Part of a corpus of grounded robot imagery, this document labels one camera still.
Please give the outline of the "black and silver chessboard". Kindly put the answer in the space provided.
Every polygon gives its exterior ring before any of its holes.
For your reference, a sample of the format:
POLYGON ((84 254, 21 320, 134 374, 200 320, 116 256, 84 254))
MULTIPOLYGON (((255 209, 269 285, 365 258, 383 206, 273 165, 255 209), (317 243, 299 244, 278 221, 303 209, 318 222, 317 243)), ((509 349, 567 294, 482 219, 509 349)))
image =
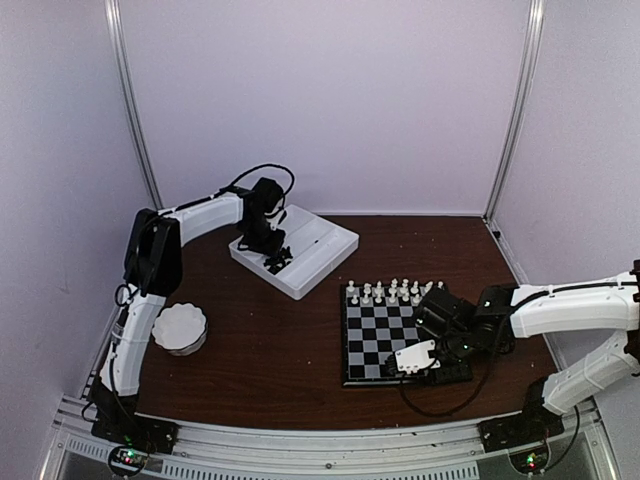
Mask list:
POLYGON ((340 286, 342 330, 342 385, 344 387, 395 386, 399 376, 391 366, 396 351, 428 339, 411 319, 418 294, 433 284, 414 282, 408 295, 392 295, 390 285, 377 287, 349 281, 340 286))

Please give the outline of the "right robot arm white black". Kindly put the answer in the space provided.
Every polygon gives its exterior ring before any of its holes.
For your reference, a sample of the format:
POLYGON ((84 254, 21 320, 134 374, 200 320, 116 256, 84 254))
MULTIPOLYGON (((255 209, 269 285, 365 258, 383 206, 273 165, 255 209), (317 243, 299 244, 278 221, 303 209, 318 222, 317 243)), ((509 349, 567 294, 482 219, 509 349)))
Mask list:
POLYGON ((533 383, 513 419, 519 440, 535 440, 582 400, 639 374, 639 268, 586 283, 492 286, 477 304, 430 287, 414 308, 425 340, 393 356, 404 375, 463 363, 480 352, 496 355, 517 339, 609 329, 611 336, 571 366, 533 383))

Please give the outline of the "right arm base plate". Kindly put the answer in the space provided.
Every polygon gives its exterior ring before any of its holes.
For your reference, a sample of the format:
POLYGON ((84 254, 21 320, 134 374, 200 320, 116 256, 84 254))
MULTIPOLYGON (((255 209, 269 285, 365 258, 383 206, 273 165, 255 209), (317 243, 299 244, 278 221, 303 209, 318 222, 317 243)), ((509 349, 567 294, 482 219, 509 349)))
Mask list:
POLYGON ((525 412, 478 424, 486 453, 542 442, 564 432, 562 418, 546 410, 525 412))

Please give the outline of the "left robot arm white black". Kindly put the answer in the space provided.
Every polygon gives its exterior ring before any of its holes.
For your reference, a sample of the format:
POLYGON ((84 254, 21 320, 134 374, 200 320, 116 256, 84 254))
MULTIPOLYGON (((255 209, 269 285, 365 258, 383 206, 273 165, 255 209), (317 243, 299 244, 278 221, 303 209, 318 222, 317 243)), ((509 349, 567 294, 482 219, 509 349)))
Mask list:
POLYGON ((164 210, 142 209, 135 217, 116 289, 119 317, 109 352, 90 390, 96 423, 123 444, 137 442, 144 424, 134 415, 142 362, 156 317, 183 278, 182 249, 190 241, 229 225, 250 252, 274 257, 285 233, 279 229, 288 192, 262 177, 251 188, 236 181, 205 196, 164 210))

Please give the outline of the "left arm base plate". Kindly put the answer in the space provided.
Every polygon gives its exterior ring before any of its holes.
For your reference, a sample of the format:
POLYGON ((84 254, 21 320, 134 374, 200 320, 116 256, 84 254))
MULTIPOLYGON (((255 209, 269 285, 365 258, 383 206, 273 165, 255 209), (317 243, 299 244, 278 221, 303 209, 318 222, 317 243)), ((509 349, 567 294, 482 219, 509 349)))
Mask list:
POLYGON ((146 453, 171 454, 177 440, 179 426, 170 421, 120 416, 116 420, 98 413, 91 427, 94 437, 126 445, 146 453))

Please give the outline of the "white plastic tray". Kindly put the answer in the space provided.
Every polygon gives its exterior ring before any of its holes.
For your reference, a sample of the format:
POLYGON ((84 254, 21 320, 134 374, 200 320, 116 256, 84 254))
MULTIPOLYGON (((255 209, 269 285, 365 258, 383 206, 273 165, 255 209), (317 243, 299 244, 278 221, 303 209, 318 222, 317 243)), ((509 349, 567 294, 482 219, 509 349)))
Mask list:
POLYGON ((323 217, 290 204, 279 225, 286 232, 284 247, 292 260, 277 273, 264 265, 267 257, 239 249, 240 239, 229 244, 231 257, 294 300, 302 299, 359 246, 359 235, 323 217))

